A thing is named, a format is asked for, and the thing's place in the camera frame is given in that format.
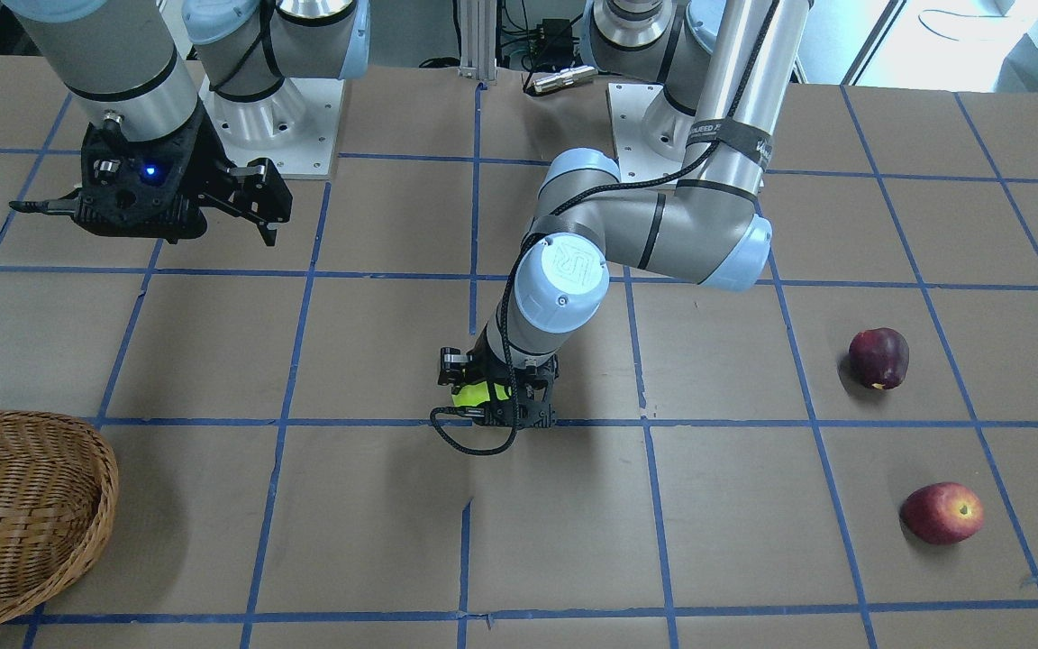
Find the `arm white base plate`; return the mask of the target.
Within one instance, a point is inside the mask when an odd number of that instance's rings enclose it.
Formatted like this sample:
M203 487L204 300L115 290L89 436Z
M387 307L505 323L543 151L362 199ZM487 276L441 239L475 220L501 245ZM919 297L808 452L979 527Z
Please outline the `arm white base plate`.
M687 155L689 127L685 114L664 94L666 87L651 83L611 82L611 115L618 168L623 182L656 179L678 171Z
M342 79L286 78L275 94L233 102L210 90L199 98L228 159L236 165L269 159L285 179L329 179L342 126Z

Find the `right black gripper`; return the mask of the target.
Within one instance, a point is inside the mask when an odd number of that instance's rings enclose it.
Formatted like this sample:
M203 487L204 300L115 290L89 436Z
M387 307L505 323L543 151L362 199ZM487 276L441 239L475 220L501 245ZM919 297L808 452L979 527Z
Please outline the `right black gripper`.
M193 115L159 139L136 142L106 119L86 128L81 185L57 200L13 201L20 214L69 216L99 237L169 242L202 237L202 208L246 219L264 245L276 246L291 221L293 197L272 159L234 166L209 116Z

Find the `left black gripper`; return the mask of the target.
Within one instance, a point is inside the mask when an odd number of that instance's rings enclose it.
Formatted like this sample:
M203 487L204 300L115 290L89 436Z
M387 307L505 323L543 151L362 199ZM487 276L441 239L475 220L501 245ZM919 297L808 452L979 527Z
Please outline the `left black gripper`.
M441 348L438 357L438 385L453 387L493 381L511 388L511 397L493 402L487 409L455 407L453 414L468 416L479 425L527 428L549 428L557 415L551 403L553 383L559 377L559 357L551 356L539 366L527 364L508 375L508 366L494 356L489 348L475 348L462 353L457 348Z

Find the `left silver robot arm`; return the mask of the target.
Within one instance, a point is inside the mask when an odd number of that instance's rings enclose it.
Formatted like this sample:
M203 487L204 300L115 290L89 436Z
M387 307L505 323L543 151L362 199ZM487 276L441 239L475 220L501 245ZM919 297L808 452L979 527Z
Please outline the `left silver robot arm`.
M443 414L512 430L555 422L561 346L600 307L610 263L743 291L770 250L758 211L810 1L592 1L588 62L660 85L650 116L678 168L622 181L594 148L564 151L537 193L498 307L469 351L445 348Z

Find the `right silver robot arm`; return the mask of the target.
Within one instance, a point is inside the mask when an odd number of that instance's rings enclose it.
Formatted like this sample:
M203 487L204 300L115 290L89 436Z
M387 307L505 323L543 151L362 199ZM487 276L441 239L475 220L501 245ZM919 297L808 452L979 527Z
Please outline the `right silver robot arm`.
M321 145L321 108L297 81L368 67L367 1L186 1L204 87L149 1L8 7L89 119L78 186L11 208L66 216L98 237L193 240L214 208L275 245L293 205L278 156Z

